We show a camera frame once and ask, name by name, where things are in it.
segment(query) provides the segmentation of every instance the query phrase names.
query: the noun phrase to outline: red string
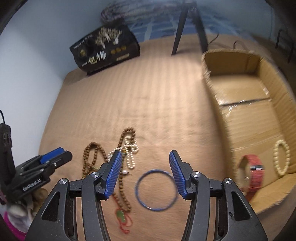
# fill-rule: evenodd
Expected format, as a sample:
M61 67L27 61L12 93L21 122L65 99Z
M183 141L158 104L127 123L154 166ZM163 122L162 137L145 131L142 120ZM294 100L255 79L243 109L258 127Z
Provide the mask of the red string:
M124 213L124 217L125 217L125 219L126 219L126 222L125 223L123 223L122 221L121 221L121 219L119 218L119 217L117 217L117 211L118 210L120 210L120 211L122 211L123 213ZM115 215L116 215L116 217L117 217L117 220L118 220L118 222L119 222L119 225L120 225L120 229L121 229L121 231L124 233L124 234L129 234L129 230L128 229L124 229L124 227L131 227L132 225L133 225L133 221L132 221L132 219L130 218L130 216L123 210L123 209L121 209L121 208L118 208L118 209L116 209L115 210Z

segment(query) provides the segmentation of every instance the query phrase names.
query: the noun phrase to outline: red watch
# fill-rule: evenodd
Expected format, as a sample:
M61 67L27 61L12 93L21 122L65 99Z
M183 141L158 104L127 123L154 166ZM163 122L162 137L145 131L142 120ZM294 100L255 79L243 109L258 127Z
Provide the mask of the red watch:
M250 166L249 176L246 172L246 166L248 164ZM247 193L245 198L250 201L255 196L255 193L261 188L264 177L264 167L257 155L249 154L243 156L239 168L243 171L241 176L244 177L244 181L242 181L244 187L241 190Z

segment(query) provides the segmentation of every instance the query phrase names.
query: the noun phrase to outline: metal bolt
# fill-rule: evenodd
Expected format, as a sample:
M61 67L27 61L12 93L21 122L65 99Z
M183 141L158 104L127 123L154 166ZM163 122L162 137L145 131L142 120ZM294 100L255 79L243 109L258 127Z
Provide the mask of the metal bolt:
M65 184L67 183L67 179L66 178L62 178L61 180L59 180L60 184Z
M99 176L99 173L98 172L93 172L91 174L91 177L93 177L93 178L97 178L98 176Z
M231 178L227 177L227 178L225 178L225 182L228 184L232 184L233 180Z
M199 172L193 172L192 173L192 176L194 176L194 177L200 177L200 173Z

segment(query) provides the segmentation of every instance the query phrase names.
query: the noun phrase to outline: blue ring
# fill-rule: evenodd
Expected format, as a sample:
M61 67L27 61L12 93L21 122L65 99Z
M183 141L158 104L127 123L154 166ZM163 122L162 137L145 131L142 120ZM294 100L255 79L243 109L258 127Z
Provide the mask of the blue ring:
M174 178L166 171L163 171L163 170L159 170L159 169L154 169L154 170L150 170L146 173L144 173L137 181L137 184L136 184L136 187L135 187L135 193L136 193L136 198L138 200L138 202L146 209L150 210L150 211L154 211L154 212L162 212L162 211L165 211L167 209L169 209L170 207L172 207L174 205L174 203L176 202L177 198L178 198L178 190L176 188L176 195L175 195L175 198L172 200L172 202L167 205L166 207L163 207L163 208L151 208L151 207L148 207L140 198L139 198L139 192L138 192L138 189L139 189L139 185L140 185L140 182L143 180L144 177L148 176L149 174L152 174L152 173L162 173L164 175L167 175L170 177L170 179L173 181L173 183L175 183L175 180Z

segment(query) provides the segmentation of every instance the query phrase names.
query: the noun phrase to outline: cardboard box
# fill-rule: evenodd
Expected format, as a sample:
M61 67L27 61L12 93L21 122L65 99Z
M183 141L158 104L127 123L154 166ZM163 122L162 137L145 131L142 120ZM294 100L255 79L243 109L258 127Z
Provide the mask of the cardboard box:
M296 103L278 70L265 58L241 50L210 50L202 56L203 77L223 142L228 176L242 186L238 165L256 154L265 167L262 188L250 201L258 214L280 203L296 184ZM273 147L284 139L291 152L284 177L273 164ZM279 164L285 165L279 148Z

